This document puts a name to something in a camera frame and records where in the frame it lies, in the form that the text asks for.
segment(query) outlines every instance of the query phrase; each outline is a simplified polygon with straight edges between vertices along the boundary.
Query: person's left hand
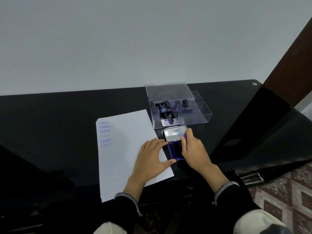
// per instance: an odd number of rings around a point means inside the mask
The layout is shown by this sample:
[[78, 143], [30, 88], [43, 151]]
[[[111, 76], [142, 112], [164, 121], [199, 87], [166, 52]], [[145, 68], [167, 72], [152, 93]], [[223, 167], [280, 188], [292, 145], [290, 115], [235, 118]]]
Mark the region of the person's left hand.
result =
[[170, 159], [164, 163], [159, 160], [159, 151], [167, 145], [164, 139], [154, 138], [146, 141], [138, 154], [133, 168], [132, 178], [145, 185], [147, 181], [157, 177], [164, 170], [169, 168], [176, 162], [175, 159]]

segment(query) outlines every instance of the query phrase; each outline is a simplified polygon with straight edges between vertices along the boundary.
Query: label on ink pad lid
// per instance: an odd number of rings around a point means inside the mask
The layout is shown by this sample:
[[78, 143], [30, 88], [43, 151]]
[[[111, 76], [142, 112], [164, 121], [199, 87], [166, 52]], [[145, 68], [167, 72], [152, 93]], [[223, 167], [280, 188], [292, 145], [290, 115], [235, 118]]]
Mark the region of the label on ink pad lid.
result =
[[163, 130], [163, 133], [165, 135], [166, 141], [180, 141], [180, 136], [183, 136], [185, 133], [185, 130], [187, 129], [186, 126], [177, 126], [172, 128], [167, 128]]

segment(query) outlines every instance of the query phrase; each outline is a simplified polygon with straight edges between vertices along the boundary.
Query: hand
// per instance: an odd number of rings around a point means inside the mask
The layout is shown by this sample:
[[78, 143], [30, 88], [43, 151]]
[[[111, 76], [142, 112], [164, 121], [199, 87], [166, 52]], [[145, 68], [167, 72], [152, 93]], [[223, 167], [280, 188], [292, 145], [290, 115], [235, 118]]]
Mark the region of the hand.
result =
[[186, 129], [188, 141], [181, 136], [182, 155], [191, 168], [201, 175], [212, 165], [208, 153], [202, 142], [193, 136], [191, 128]]
[[167, 144], [168, 142], [164, 139], [154, 138], [146, 141], [141, 147], [131, 176], [145, 185], [147, 181], [157, 177], [174, 164], [175, 159], [170, 159], [164, 163], [159, 160], [159, 151]]

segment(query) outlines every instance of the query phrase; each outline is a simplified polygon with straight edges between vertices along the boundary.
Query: white stitching on cuff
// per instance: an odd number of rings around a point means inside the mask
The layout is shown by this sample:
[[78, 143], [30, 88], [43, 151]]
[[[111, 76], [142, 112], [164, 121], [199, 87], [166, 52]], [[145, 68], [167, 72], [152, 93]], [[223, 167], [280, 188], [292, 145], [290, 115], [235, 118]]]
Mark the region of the white stitching on cuff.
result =
[[213, 204], [214, 204], [215, 206], [217, 205], [216, 200], [218, 199], [218, 197], [219, 197], [219, 195], [222, 193], [222, 191], [224, 191], [226, 188], [228, 188], [228, 187], [231, 186], [231, 185], [238, 185], [238, 186], [239, 186], [239, 184], [238, 184], [237, 182], [229, 181], [229, 182], [227, 182], [227, 183], [224, 183], [224, 184], [217, 190], [217, 192], [216, 192], [216, 194], [215, 194], [215, 200], [214, 200], [214, 202], [213, 202]]
[[124, 196], [124, 197], [127, 197], [127, 198], [131, 199], [132, 202], [135, 204], [135, 207], [136, 207], [136, 209], [137, 209], [138, 215], [139, 215], [140, 217], [142, 217], [142, 214], [140, 213], [140, 211], [139, 211], [139, 209], [138, 209], [138, 202], [135, 200], [135, 198], [134, 198], [131, 194], [128, 194], [128, 193], [126, 193], [126, 192], [117, 193], [117, 194], [115, 195], [115, 197], [114, 197], [114, 200], [115, 200], [115, 198], [118, 197], [118, 196]]

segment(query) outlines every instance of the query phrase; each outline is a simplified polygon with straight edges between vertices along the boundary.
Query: person's right hand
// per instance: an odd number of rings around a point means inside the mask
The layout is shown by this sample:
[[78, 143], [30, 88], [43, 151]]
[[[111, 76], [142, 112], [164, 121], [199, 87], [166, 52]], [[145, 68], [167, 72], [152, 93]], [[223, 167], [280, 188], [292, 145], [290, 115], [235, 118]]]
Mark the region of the person's right hand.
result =
[[186, 135], [188, 141], [181, 136], [182, 143], [182, 155], [185, 158], [189, 166], [203, 175], [206, 169], [209, 169], [212, 165], [208, 153], [202, 142], [193, 136], [191, 128], [186, 129]]

